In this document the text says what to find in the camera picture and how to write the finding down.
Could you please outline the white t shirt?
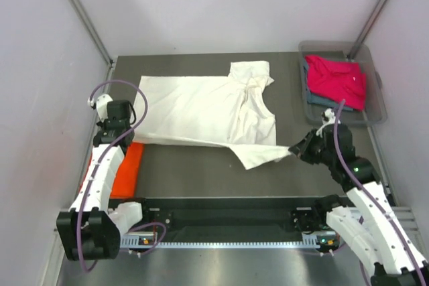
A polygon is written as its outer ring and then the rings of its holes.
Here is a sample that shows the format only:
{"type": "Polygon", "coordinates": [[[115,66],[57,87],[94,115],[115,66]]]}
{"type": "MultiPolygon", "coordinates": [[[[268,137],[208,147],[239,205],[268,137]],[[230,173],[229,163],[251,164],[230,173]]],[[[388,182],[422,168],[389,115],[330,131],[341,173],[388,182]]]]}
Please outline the white t shirt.
{"type": "Polygon", "coordinates": [[[269,62],[233,62],[226,76],[142,76],[133,107],[144,116],[134,140],[229,148],[245,169],[291,155],[276,142],[275,115],[263,101],[274,82],[269,62]]]}

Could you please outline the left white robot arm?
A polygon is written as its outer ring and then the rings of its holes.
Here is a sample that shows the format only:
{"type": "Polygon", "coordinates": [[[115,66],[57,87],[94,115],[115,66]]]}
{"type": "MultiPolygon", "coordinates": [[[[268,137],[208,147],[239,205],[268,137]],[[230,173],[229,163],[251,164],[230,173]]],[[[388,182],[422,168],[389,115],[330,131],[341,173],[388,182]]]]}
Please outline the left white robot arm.
{"type": "Polygon", "coordinates": [[[108,95],[95,104],[100,121],[81,189],[68,210],[60,211],[56,228],[70,261],[114,259],[130,228],[145,230],[152,221],[139,202],[119,204],[109,211],[113,183],[132,143],[136,120],[128,100],[108,95]]]}

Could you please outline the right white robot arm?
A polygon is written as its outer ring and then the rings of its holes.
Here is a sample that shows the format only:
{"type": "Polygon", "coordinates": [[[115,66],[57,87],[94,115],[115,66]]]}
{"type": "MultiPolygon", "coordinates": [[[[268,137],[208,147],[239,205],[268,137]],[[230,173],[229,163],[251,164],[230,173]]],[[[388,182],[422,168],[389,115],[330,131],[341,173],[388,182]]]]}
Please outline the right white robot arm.
{"type": "Polygon", "coordinates": [[[428,259],[414,246],[390,206],[372,163],[356,154],[345,125],[311,130],[290,153],[309,164],[327,166],[358,209],[354,218],[338,195],[315,201],[314,224],[333,229],[358,257],[370,285],[427,285],[428,259]]]}

